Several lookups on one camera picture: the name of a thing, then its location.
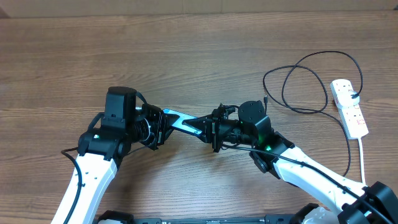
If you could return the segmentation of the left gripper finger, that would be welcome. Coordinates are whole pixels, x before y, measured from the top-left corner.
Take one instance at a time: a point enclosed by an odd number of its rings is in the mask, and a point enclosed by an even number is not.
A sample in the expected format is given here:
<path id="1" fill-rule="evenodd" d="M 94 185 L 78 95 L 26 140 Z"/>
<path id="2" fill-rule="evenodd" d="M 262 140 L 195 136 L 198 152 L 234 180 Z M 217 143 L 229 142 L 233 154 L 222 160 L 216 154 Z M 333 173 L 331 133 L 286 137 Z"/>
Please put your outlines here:
<path id="1" fill-rule="evenodd" d="M 164 129 L 174 129 L 174 123 L 180 118 L 177 114 L 164 112 Z"/>
<path id="2" fill-rule="evenodd" d="M 173 132 L 173 129 L 167 129 L 159 132 L 159 138 L 158 138 L 158 145 L 161 146 L 163 145 L 166 140 L 169 138 L 171 133 Z"/>

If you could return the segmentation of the blue Samsung smartphone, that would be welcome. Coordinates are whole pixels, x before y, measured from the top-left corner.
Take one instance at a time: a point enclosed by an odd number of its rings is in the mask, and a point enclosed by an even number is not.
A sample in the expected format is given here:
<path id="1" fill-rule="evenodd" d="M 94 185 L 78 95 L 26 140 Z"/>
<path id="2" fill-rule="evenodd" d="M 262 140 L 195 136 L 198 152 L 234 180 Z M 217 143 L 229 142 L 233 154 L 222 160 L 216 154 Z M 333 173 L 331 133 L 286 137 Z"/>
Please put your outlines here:
<path id="1" fill-rule="evenodd" d="M 189 114 L 181 113 L 179 111 L 171 110 L 171 109 L 168 109 L 168 108 L 163 109 L 163 112 L 170 113 L 170 114 L 177 114 L 177 115 L 180 116 L 180 118 L 174 123 L 174 129 L 175 130 L 178 130 L 178 131 L 181 131 L 183 133 L 190 134 L 190 135 L 196 136 L 196 137 L 201 135 L 201 133 L 202 133 L 201 131 L 183 124 L 183 121 L 185 119 L 193 119 L 193 118 L 196 118 L 196 117 L 194 117 L 192 115 L 189 115 Z"/>

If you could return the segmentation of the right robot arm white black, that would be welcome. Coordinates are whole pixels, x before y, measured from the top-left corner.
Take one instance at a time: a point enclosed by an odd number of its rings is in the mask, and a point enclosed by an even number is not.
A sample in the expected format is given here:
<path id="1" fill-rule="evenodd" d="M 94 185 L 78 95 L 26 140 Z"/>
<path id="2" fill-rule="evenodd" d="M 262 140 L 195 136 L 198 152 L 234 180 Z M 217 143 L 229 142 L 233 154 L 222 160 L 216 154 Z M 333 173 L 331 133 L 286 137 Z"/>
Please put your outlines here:
<path id="1" fill-rule="evenodd" d="M 327 206 L 340 223 L 397 223 L 397 197 L 386 185 L 349 180 L 307 156 L 275 131 L 266 101 L 219 105 L 209 115 L 186 119 L 199 139 L 220 149 L 247 151 L 257 168 L 296 186 Z"/>

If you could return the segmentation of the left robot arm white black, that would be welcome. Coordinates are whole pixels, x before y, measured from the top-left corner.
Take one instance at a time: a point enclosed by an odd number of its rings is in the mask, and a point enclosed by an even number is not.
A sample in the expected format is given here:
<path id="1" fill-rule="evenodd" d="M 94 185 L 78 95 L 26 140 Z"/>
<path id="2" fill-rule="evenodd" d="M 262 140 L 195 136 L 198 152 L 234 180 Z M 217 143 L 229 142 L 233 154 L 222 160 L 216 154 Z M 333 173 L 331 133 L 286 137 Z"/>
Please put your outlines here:
<path id="1" fill-rule="evenodd" d="M 177 115 L 165 114 L 144 102 L 135 89 L 112 86 L 106 94 L 105 109 L 92 120 L 75 148 L 71 181 L 55 213 L 53 223 L 92 223 L 100 201 L 115 178 L 123 158 L 135 142 L 156 150 L 172 132 Z"/>

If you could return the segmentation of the white charger adapter plug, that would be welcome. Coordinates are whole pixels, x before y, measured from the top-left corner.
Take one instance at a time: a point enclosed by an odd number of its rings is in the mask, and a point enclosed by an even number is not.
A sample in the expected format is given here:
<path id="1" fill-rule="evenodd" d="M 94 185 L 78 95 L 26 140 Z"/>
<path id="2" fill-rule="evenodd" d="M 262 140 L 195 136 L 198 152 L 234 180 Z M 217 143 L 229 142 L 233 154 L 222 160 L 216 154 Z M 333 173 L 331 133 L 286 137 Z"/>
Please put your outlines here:
<path id="1" fill-rule="evenodd" d="M 333 97 L 339 109 L 346 109 L 360 102 L 360 97 L 355 91 L 337 91 Z"/>

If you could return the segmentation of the white power strip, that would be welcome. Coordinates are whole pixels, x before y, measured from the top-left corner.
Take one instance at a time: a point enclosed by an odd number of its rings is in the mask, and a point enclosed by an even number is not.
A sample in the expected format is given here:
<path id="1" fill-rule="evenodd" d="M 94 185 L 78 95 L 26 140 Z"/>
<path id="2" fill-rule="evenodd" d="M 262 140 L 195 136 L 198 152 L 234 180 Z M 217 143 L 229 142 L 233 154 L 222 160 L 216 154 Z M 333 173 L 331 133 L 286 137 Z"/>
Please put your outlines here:
<path id="1" fill-rule="evenodd" d="M 332 95 L 337 91 L 354 91 L 353 85 L 346 79 L 333 80 L 330 89 Z M 338 112 L 348 139 L 360 139 L 369 133 L 359 104 L 346 109 L 338 108 Z"/>

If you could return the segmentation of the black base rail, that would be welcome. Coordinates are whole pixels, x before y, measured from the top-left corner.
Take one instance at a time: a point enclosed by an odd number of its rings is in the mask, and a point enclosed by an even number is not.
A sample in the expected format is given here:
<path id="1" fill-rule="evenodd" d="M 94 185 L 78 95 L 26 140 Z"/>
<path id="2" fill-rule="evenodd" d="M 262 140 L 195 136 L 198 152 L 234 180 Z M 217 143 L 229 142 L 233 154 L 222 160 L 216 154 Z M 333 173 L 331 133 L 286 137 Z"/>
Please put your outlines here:
<path id="1" fill-rule="evenodd" d="M 130 224 L 284 224 L 289 223 L 292 214 L 265 215 L 263 217 L 235 217 L 235 218 L 136 218 L 133 214 L 107 210 L 98 218 L 95 224 L 130 223 Z"/>

